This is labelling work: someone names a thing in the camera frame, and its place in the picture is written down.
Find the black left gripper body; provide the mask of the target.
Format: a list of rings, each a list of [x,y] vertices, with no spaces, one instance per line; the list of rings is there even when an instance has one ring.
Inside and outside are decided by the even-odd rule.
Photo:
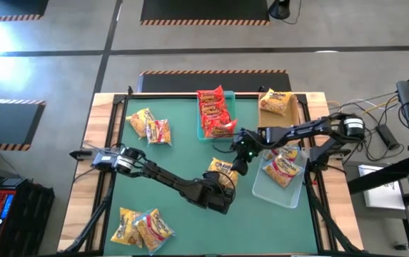
[[[189,197],[189,202],[200,207],[213,207],[214,202],[226,202],[226,188],[218,182],[218,178],[218,174],[204,173],[201,178],[190,180],[192,186],[200,188],[194,198]]]

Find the black desk bar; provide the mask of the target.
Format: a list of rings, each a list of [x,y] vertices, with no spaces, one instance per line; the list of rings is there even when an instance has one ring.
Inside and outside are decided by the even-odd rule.
[[[368,191],[409,176],[409,158],[348,182],[350,194]]]

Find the black metal table frame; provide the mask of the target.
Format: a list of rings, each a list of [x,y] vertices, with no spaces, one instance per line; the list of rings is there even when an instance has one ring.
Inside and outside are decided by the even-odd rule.
[[[83,150],[87,151],[90,145],[111,146],[121,140],[129,96],[129,93],[94,94],[84,132]],[[318,118],[328,113],[327,102],[322,92],[302,92],[300,100],[298,104],[300,121]],[[103,201],[111,202],[106,198],[106,194],[116,177],[102,171],[89,174],[87,169],[90,165],[91,161],[87,156],[77,163],[75,181],[57,248],[57,253],[62,256],[68,254],[67,249],[78,238],[80,230],[89,223],[98,206]],[[331,159],[328,168],[315,173],[314,178],[316,183],[313,188],[324,208],[348,240],[355,247],[363,248],[342,163]],[[110,206],[106,205],[87,237],[82,240],[81,247],[73,252],[76,257],[103,254],[109,213]],[[343,244],[338,241],[317,210],[312,211],[312,216],[317,224],[315,230],[318,232],[318,247],[324,251],[343,251]]]

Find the brown cardboard bin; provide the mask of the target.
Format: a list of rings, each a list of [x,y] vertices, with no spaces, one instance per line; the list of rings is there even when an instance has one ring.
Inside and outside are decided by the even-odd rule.
[[[290,97],[283,116],[265,111],[260,106],[258,107],[258,127],[290,127],[299,124],[298,100],[295,94]]]

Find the black hazard-striped floor mat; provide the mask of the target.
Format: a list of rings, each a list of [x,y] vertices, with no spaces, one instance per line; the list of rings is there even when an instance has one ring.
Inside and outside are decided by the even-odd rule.
[[[180,93],[212,90],[222,86],[227,91],[257,92],[273,89],[290,91],[291,83],[285,70],[165,70],[143,71],[137,91],[142,93]]]
[[[267,26],[266,0],[143,0],[143,26]]]
[[[0,99],[0,151],[28,151],[45,107],[44,100]]]
[[[49,0],[0,0],[1,21],[30,21],[40,19]]]

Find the white paper box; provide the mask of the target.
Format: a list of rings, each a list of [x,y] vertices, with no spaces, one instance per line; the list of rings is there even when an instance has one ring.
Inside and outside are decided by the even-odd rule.
[[[403,194],[398,181],[364,191],[363,195],[367,207],[405,210]]]

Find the green table mat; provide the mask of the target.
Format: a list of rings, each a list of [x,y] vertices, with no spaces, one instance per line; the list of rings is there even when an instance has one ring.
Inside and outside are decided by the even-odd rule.
[[[232,161],[229,142],[198,140],[198,109],[195,99],[131,99],[129,114],[149,108],[158,119],[168,119],[172,145],[151,144],[137,136],[131,126],[123,130],[124,145],[139,148],[148,159],[184,179],[199,178],[213,158]],[[252,194],[260,158],[238,180],[236,198],[226,215],[200,208],[177,191],[149,178],[118,175],[115,180],[107,234],[118,228],[119,209],[145,212],[157,208],[175,231],[160,249],[162,256],[243,255],[270,253],[316,253],[308,195],[301,191],[298,205],[285,208]]]

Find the black crate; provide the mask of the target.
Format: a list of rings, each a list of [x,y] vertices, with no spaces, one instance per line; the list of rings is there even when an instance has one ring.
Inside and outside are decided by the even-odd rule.
[[[0,257],[32,257],[39,252],[55,194],[25,178],[0,184]]]

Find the black stand base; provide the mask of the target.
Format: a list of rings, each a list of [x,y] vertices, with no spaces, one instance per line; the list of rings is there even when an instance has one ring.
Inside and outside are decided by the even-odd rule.
[[[268,14],[274,19],[287,19],[291,15],[290,3],[291,0],[273,0],[268,8]]]

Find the clear plastic bin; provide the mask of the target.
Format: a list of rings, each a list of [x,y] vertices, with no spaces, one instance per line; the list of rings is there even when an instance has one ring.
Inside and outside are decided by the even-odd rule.
[[[286,188],[283,188],[262,170],[262,166],[268,162],[263,159],[262,155],[261,161],[258,165],[258,172],[255,178],[255,182],[253,184],[252,194],[260,199],[263,199],[270,203],[274,203],[278,206],[282,206],[285,208],[295,208],[298,205],[299,196],[301,194],[307,160],[307,153],[300,149],[298,155],[296,156],[296,159],[292,162],[300,166],[302,168],[302,171],[293,178],[293,180]]]

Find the black power brick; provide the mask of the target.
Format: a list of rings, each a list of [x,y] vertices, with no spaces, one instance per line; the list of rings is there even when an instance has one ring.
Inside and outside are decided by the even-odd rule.
[[[377,125],[375,130],[388,150],[394,150],[400,147],[398,140],[394,137],[386,124]]]

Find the teal plastic bin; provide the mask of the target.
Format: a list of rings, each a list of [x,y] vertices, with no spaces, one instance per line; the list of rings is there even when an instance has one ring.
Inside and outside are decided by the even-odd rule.
[[[237,120],[236,118],[236,97],[233,91],[224,91],[224,98],[220,101],[224,101],[227,105],[227,112],[231,116],[231,120]],[[197,108],[198,108],[198,129],[197,129],[197,136],[198,140],[201,142],[210,142],[213,139],[218,139],[221,141],[225,141],[226,138],[228,137],[222,137],[222,138],[206,138],[204,136],[204,128],[201,127],[201,112],[199,110],[199,102],[197,103]]]

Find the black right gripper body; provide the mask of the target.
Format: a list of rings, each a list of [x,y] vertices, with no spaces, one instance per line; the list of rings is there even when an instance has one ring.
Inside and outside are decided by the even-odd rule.
[[[265,131],[263,129],[252,131],[241,128],[233,137],[231,144],[231,149],[237,153],[237,159],[253,159],[266,148]]]

